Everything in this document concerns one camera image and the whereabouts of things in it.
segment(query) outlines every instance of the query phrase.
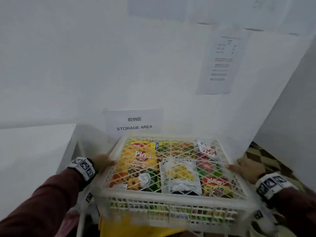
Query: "right hand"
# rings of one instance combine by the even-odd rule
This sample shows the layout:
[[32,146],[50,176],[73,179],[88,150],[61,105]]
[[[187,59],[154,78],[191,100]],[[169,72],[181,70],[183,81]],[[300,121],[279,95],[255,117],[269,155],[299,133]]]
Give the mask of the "right hand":
[[265,173],[263,164],[248,159],[247,157],[240,158],[237,162],[239,165],[226,165],[226,168],[242,175],[251,184],[255,184],[258,181],[258,177]]

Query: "maroon sleeve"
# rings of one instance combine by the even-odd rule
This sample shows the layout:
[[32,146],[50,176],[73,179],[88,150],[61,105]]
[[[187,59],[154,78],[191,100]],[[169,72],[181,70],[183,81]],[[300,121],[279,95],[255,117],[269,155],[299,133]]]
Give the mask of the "maroon sleeve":
[[84,179],[74,169],[48,178],[32,196],[0,222],[2,236],[55,236],[73,207]]
[[272,198],[297,237],[316,236],[316,198],[294,188],[285,188]]

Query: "pinky coconut pineapple biscuits package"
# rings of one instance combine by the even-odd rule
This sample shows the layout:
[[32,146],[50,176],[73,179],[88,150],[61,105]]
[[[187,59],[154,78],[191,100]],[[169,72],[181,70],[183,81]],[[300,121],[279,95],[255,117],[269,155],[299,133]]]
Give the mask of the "pinky coconut pineapple biscuits package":
[[109,187],[135,191],[159,190],[158,160],[150,142],[130,142],[122,151]]

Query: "hand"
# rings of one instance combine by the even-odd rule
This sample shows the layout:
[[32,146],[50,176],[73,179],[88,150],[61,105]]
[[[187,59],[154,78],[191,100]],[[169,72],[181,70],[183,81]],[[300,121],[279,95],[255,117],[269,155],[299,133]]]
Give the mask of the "hand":
[[98,173],[102,173],[108,166],[115,165],[115,161],[109,160],[109,156],[107,154],[97,155],[91,158],[91,160],[94,163],[95,171],[97,171]]
[[239,173],[251,184],[258,181],[259,175],[265,173],[264,165],[246,157],[237,160],[239,165],[226,165],[228,170]]

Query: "white wall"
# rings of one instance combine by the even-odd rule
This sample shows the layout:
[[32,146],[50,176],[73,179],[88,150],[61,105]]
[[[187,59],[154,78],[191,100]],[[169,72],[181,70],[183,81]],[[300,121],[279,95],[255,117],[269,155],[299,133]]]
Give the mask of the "white wall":
[[316,191],[316,41],[293,73],[254,141]]
[[239,157],[310,38],[254,32],[232,92],[197,96],[210,30],[129,17],[126,0],[0,0],[0,128],[79,122],[100,134],[105,108],[164,108],[164,131],[221,135]]

